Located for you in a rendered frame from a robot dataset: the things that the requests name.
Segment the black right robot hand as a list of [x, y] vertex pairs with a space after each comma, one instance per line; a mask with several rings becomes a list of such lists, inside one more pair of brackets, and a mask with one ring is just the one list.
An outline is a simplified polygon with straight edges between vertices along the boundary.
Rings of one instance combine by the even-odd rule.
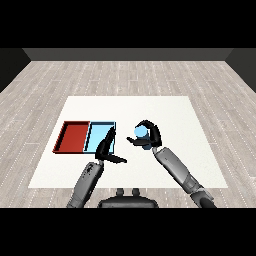
[[161, 134], [159, 131], [159, 128], [157, 125], [155, 125], [154, 123], [152, 123], [149, 120], [143, 120], [141, 121], [138, 125], [135, 126], [145, 126], [148, 129], [148, 133], [150, 136], [150, 140], [143, 140], [143, 139], [133, 139], [130, 137], [127, 137], [127, 140], [132, 143], [134, 146], [144, 146], [147, 144], [151, 144], [152, 147], [159, 147], [162, 145], [162, 140], [161, 140]]

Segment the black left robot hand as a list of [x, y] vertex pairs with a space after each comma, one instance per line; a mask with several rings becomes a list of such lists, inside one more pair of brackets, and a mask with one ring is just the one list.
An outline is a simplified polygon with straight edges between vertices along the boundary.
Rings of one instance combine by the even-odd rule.
[[109, 161], [112, 163], [126, 163], [127, 160], [109, 153], [112, 141], [115, 139], [116, 131], [114, 127], [111, 127], [107, 132], [105, 138], [99, 143], [95, 158], [100, 161]]

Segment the small blue can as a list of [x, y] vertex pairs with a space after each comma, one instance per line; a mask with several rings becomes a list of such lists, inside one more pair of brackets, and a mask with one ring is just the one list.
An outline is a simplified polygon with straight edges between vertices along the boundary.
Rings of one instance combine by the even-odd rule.
[[[150, 140], [148, 129], [143, 125], [136, 127], [134, 130], [134, 134], [137, 139]], [[151, 144], [147, 144], [147, 145], [142, 146], [142, 148], [144, 150], [150, 150], [152, 148], [152, 146], [151, 146]]]

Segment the light blue shallow open box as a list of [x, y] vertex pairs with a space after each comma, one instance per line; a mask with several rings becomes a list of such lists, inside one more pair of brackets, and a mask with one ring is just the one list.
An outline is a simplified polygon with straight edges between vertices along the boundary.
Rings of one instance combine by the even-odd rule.
[[92, 121], [86, 134], [83, 152], [94, 154], [99, 143], [106, 137], [112, 127], [116, 127], [114, 121]]

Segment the red shallow open box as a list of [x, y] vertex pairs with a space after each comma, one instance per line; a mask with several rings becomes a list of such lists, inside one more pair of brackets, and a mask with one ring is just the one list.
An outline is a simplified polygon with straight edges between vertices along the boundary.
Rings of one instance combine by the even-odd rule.
[[53, 153], [82, 154], [89, 124], [89, 121], [65, 121], [56, 140]]

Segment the dark grey robot body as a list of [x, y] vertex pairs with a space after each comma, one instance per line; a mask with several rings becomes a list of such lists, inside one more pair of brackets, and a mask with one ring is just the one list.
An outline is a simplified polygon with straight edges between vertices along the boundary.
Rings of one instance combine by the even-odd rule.
[[158, 204], [155, 200], [142, 197], [138, 188], [132, 189], [131, 196], [125, 196], [124, 189], [118, 188], [116, 195], [101, 200], [98, 208], [158, 208]]

